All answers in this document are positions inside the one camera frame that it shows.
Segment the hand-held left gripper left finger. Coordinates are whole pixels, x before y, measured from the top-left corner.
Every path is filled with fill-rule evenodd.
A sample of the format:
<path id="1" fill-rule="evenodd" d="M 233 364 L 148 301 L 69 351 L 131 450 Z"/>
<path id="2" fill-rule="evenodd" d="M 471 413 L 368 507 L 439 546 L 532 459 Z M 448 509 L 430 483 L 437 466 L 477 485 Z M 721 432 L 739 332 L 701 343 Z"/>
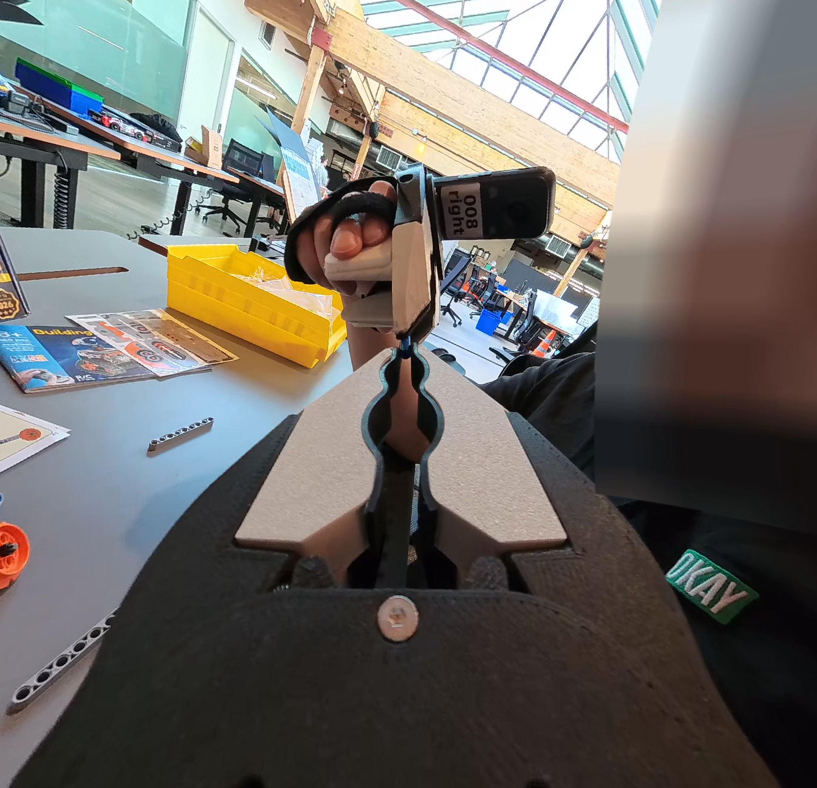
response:
<path id="1" fill-rule="evenodd" d="M 302 411 L 234 536 L 239 546 L 320 556 L 346 583 L 369 545 L 363 510 L 376 473 L 361 421 L 391 356 L 384 349 Z"/>

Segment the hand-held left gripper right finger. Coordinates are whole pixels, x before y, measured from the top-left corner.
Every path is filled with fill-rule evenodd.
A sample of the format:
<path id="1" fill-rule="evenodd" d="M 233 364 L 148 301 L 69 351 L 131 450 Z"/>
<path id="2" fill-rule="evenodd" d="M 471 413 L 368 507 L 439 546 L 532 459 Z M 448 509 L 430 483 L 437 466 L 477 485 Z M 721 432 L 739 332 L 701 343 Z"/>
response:
<path id="1" fill-rule="evenodd" d="M 568 549 L 568 533 L 505 408 L 424 347 L 437 415 L 415 474 L 412 584 L 459 585 L 483 557 Z"/>

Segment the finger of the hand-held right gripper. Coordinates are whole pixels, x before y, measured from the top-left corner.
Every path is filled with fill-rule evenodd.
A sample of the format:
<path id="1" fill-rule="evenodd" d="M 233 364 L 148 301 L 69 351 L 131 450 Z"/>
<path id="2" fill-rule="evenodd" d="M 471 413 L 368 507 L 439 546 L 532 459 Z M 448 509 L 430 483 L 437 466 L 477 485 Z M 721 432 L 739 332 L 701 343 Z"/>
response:
<path id="1" fill-rule="evenodd" d="M 401 223 L 392 235 L 392 321 L 399 340 L 422 342 L 439 321 L 440 283 L 429 220 Z"/>

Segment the person's right forearm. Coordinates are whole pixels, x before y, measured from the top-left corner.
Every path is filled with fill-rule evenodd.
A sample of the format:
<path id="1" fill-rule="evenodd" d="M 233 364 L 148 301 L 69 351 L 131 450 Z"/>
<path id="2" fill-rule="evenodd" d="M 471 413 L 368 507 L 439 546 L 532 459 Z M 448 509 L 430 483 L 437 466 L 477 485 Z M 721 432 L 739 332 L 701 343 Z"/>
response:
<path id="1" fill-rule="evenodd" d="M 353 371 L 375 357 L 399 347 L 391 331 L 347 326 L 347 341 Z M 400 381 L 391 397 L 391 429 L 386 435 L 388 445 L 403 459 L 418 464 L 428 447 L 429 439 L 417 425 L 418 394 L 413 385 L 412 363 L 400 361 Z"/>

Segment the wooden top desk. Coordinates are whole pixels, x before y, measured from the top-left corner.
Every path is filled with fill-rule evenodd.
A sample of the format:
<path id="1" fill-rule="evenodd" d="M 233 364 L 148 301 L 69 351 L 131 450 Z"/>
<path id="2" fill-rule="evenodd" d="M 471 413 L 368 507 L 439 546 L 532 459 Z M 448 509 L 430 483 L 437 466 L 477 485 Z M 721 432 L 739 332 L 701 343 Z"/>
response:
<path id="1" fill-rule="evenodd" d="M 88 157 L 120 160 L 120 154 L 97 141 L 57 131 L 44 132 L 19 117 L 2 112 L 1 154 L 21 163 L 20 218 L 24 228 L 43 228 L 46 167 L 54 166 L 53 228 L 74 227 L 79 174 L 87 171 Z"/>

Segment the person's right hand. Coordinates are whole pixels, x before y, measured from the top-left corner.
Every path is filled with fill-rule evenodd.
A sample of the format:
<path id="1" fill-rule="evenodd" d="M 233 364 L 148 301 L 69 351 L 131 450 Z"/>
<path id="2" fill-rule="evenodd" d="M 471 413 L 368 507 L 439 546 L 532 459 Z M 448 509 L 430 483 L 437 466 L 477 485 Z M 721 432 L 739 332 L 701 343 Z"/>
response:
<path id="1" fill-rule="evenodd" d="M 328 216 L 321 216 L 303 228 L 297 239 L 297 257 L 312 283 L 343 295 L 358 293 L 358 283 L 331 281 L 323 270 L 329 254 L 336 260 L 350 260 L 363 249 L 391 240 L 392 226 L 375 215 L 363 214 L 358 220 L 345 219 L 335 229 Z"/>

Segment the clear plastic bags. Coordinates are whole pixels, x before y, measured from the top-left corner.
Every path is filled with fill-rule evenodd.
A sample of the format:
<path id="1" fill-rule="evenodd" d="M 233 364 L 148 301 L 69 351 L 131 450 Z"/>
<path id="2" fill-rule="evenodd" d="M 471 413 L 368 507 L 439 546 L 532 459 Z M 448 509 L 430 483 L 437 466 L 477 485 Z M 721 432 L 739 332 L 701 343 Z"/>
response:
<path id="1" fill-rule="evenodd" d="M 331 295 L 298 290 L 286 276 L 268 278 L 261 268 L 256 269 L 250 276 L 239 274 L 233 276 L 329 321 L 334 321 L 341 314 L 340 309 L 334 306 Z"/>

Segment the short grey holed beam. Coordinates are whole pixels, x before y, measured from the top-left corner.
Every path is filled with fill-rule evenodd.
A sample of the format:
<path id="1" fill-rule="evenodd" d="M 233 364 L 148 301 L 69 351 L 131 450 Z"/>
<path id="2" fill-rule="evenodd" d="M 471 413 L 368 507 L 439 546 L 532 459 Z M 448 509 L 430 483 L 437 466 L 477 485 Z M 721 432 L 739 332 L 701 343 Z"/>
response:
<path id="1" fill-rule="evenodd" d="M 205 417 L 188 426 L 183 426 L 174 432 L 161 435 L 149 442 L 146 455 L 157 455 L 160 452 L 185 443 L 194 437 L 206 434 L 211 430 L 213 423 L 214 419 L 212 417 Z"/>

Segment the yellow plastic bin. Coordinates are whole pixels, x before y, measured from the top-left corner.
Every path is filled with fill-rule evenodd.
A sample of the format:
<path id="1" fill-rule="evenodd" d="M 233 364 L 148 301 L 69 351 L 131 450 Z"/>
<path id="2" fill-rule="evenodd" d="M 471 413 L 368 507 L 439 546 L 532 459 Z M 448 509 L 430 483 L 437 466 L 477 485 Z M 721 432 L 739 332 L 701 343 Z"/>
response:
<path id="1" fill-rule="evenodd" d="M 170 246 L 168 306 L 306 368 L 326 361 L 346 339 L 342 315 L 329 321 L 233 276 L 258 268 L 268 278 L 287 276 L 282 265 L 234 244 Z M 338 293 L 289 281 L 298 290 L 331 295 L 342 313 Z"/>

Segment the black office chair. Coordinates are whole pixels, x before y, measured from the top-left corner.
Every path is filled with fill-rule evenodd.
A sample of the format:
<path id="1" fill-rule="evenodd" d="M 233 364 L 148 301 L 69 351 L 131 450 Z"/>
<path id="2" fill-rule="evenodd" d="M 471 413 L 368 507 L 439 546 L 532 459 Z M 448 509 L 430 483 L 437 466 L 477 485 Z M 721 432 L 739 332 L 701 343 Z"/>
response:
<path id="1" fill-rule="evenodd" d="M 220 205 L 202 206 L 195 209 L 196 214 L 202 214 L 203 222 L 212 215 L 219 215 L 223 220 L 234 223 L 236 230 L 240 230 L 240 217 L 230 209 L 230 201 L 250 204 L 249 217 L 244 225 L 245 237 L 251 237 L 257 221 L 262 193 L 260 188 L 250 183 L 250 177 L 259 178 L 263 164 L 263 153 L 255 151 L 236 139 L 230 140 L 223 157 L 222 168 L 239 179 L 238 183 L 223 182 L 216 191 L 221 195 Z"/>

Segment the cardboard box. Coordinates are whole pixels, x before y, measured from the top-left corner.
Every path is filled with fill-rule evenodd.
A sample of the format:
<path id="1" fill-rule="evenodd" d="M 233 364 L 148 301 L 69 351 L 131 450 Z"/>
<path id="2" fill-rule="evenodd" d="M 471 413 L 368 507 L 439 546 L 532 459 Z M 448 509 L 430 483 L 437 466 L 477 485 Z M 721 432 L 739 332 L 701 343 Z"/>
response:
<path id="1" fill-rule="evenodd" d="M 186 140 L 183 154 L 197 165 L 220 170 L 222 167 L 222 144 L 222 137 L 218 132 L 201 125 L 201 139 L 197 140 L 192 136 L 189 137 Z"/>

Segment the green sewn patch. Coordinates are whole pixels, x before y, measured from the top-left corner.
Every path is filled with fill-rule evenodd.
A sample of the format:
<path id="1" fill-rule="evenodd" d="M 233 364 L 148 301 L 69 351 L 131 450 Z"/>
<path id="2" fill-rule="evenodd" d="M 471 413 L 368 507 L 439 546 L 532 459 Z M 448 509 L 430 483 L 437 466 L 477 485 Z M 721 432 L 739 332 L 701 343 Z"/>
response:
<path id="1" fill-rule="evenodd" d="M 690 548 L 667 570 L 665 579 L 679 595 L 719 625 L 729 625 L 759 599 L 755 589 Z"/>

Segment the blue instruction booklet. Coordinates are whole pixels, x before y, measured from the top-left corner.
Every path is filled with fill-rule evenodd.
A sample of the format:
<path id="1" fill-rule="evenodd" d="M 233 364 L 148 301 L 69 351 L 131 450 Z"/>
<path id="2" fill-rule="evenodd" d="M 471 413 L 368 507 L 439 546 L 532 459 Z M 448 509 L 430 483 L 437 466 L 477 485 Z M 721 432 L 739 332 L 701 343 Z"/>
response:
<path id="1" fill-rule="evenodd" d="M 197 374 L 209 370 L 150 348 L 128 352 L 73 327 L 2 325 L 1 362 L 26 394 Z"/>

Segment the open white instruction booklet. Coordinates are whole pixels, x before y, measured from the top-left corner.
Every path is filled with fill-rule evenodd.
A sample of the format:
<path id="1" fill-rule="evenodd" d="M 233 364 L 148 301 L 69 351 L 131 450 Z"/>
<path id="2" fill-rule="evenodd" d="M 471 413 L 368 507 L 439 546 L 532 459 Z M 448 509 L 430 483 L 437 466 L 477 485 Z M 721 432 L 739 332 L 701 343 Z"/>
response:
<path id="1" fill-rule="evenodd" d="M 1 472 L 69 435 L 68 428 L 1 405 Z"/>

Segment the grey assembly with orange wheel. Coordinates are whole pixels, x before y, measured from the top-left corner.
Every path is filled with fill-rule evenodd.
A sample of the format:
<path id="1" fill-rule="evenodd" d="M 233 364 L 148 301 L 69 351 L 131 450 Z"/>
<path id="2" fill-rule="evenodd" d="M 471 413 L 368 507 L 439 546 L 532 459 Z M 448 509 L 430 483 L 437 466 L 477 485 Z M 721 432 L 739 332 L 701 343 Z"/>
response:
<path id="1" fill-rule="evenodd" d="M 14 586 L 29 560 L 30 544 L 19 527 L 1 522 L 1 594 Z"/>

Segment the long grey holed beam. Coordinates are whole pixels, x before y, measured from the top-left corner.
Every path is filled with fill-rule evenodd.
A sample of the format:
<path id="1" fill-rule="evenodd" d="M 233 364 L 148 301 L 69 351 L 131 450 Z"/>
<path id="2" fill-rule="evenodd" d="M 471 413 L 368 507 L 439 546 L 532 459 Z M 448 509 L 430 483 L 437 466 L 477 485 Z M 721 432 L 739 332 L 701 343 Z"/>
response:
<path id="1" fill-rule="evenodd" d="M 100 645 L 101 639 L 108 633 L 116 616 L 117 610 L 110 612 L 105 619 L 97 622 L 34 675 L 21 683 L 11 694 L 6 706 L 6 714 L 11 715 L 23 711 L 64 672 L 69 671 L 77 661 L 87 657 L 92 650 L 95 650 Z"/>

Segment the black red toy car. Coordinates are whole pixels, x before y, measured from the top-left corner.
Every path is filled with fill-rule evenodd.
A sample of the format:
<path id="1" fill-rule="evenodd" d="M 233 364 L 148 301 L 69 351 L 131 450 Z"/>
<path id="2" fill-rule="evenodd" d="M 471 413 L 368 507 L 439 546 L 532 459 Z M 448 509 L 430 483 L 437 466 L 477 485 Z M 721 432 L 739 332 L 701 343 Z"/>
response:
<path id="1" fill-rule="evenodd" d="M 97 110 L 92 108 L 87 109 L 87 116 L 97 124 L 120 134 L 127 135 L 132 139 L 149 143 L 168 151 L 181 151 L 180 142 L 177 142 L 156 129 L 150 128 L 144 122 L 116 108 L 110 108 L 102 104 Z"/>

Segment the robot kit box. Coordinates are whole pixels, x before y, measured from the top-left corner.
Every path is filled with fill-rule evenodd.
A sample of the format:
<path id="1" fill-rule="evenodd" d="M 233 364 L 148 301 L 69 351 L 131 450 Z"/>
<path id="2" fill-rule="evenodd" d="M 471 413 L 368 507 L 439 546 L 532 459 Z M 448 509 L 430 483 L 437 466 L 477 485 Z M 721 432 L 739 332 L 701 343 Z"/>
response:
<path id="1" fill-rule="evenodd" d="M 21 286 L 11 256 L 1 238 L 1 323 L 12 323 L 28 317 L 31 308 Z"/>

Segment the blue green storage box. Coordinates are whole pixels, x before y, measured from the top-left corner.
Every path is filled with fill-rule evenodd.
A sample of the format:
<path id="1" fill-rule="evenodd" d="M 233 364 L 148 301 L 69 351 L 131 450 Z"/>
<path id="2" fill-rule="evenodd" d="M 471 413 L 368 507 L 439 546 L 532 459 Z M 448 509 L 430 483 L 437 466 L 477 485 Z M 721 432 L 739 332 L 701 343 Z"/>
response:
<path id="1" fill-rule="evenodd" d="M 102 96 L 24 58 L 16 58 L 15 77 L 28 91 L 83 117 L 89 111 L 99 112 L 104 104 Z"/>

